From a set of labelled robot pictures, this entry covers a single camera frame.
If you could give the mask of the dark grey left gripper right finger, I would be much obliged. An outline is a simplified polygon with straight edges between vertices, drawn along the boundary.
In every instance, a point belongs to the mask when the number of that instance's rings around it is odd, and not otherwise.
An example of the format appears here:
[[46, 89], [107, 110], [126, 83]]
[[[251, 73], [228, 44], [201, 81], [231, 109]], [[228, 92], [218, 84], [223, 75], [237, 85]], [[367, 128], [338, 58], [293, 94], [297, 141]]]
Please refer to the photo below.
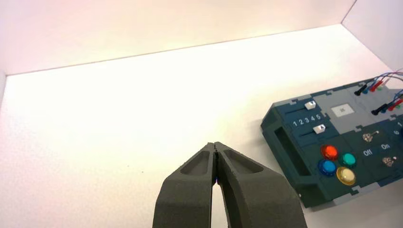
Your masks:
[[299, 196], [284, 176], [221, 142], [217, 181], [230, 228], [305, 228]]

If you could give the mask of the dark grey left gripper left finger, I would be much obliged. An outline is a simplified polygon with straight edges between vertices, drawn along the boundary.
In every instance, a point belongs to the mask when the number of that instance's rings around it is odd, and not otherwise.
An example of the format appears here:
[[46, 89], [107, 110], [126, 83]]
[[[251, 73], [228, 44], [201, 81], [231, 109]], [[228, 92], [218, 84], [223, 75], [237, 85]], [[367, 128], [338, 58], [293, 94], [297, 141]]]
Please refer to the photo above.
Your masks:
[[163, 181], [155, 203], [154, 228], [211, 227], [215, 152], [214, 143], [207, 143]]

